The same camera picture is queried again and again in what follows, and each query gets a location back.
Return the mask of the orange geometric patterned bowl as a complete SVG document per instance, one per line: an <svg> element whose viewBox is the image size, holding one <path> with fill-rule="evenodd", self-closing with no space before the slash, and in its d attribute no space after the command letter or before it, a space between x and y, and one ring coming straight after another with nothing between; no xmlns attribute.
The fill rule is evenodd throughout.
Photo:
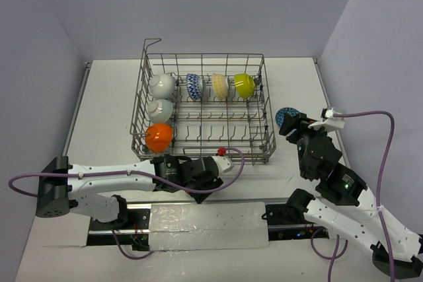
<svg viewBox="0 0 423 282"><path fill-rule="evenodd" d="M145 142L153 153L164 152L173 139L172 127L165 123L155 123L147 128Z"/></svg>

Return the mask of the teal patterned bowl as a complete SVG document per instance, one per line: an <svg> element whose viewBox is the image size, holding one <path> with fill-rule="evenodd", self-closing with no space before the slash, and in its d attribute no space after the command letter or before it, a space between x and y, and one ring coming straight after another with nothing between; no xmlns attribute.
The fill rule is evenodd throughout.
<svg viewBox="0 0 423 282"><path fill-rule="evenodd" d="M172 102L164 99L153 100L147 105L147 114L152 123L166 123L173 113Z"/></svg>

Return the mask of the white bowl yellow flower pattern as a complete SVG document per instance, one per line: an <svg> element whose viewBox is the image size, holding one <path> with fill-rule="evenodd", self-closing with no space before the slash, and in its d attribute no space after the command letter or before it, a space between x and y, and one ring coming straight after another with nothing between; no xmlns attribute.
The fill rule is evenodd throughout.
<svg viewBox="0 0 423 282"><path fill-rule="evenodd" d="M212 85L218 100L225 100L229 96L229 82L225 75L213 73Z"/></svg>

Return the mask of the blue zigzag patterned bowl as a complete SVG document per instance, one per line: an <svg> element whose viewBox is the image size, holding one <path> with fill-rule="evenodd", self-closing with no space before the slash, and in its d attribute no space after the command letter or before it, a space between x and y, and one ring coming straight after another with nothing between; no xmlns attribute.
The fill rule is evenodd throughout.
<svg viewBox="0 0 423 282"><path fill-rule="evenodd" d="M198 101L202 99L204 86L201 76L189 73L186 76L186 88L188 91L189 97L193 101Z"/></svg>

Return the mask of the plain white bowl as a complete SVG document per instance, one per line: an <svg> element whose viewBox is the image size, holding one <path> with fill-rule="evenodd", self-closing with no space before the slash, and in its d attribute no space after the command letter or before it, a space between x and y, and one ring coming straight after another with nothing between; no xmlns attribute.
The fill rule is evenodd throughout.
<svg viewBox="0 0 423 282"><path fill-rule="evenodd" d="M149 92L155 99L168 99L176 88L176 79L169 74L154 75L149 80Z"/></svg>

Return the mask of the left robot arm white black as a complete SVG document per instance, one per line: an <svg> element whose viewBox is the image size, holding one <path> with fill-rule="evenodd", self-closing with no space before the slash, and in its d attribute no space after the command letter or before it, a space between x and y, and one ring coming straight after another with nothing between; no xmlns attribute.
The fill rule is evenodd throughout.
<svg viewBox="0 0 423 282"><path fill-rule="evenodd" d="M36 216L52 218L68 213L86 215L114 228L129 220L120 191L175 193L180 187L196 203L223 185L221 176L233 168L227 157L191 159L169 154L126 166L83 166L56 157L38 181Z"/></svg>

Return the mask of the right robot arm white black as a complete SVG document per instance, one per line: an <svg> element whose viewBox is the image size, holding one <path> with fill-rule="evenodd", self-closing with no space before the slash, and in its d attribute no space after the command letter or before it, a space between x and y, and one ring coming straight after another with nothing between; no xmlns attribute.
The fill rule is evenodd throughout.
<svg viewBox="0 0 423 282"><path fill-rule="evenodd" d="M340 163L342 157L328 135L344 127L345 114L323 110L320 121L294 108L282 108L276 115L279 134L294 144L299 174L318 181L321 199L296 189L288 199L287 215L294 223L316 223L360 247L373 265L392 279L412 279L422 273L422 235L404 226L386 210L364 180ZM322 202L335 205L331 209Z"/></svg>

